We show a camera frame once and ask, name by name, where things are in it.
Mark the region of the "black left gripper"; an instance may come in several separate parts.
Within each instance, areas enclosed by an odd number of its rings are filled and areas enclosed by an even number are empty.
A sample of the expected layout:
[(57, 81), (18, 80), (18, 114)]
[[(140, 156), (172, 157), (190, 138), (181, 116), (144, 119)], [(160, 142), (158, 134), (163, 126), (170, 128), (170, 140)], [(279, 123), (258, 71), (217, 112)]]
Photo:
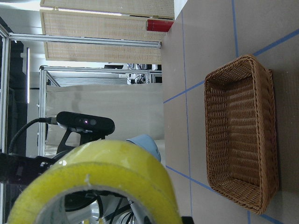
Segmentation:
[(0, 182), (4, 184), (31, 184), (33, 180), (46, 172), (65, 153), (53, 158), (37, 156), (35, 158), (16, 154), (0, 154)]

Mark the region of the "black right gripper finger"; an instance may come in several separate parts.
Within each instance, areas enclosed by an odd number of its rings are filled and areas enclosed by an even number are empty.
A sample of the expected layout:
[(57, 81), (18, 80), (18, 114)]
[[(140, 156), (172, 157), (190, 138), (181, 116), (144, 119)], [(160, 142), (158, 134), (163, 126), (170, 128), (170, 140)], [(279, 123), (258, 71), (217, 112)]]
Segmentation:
[(194, 220), (191, 216), (182, 216), (181, 219), (183, 224), (194, 224)]

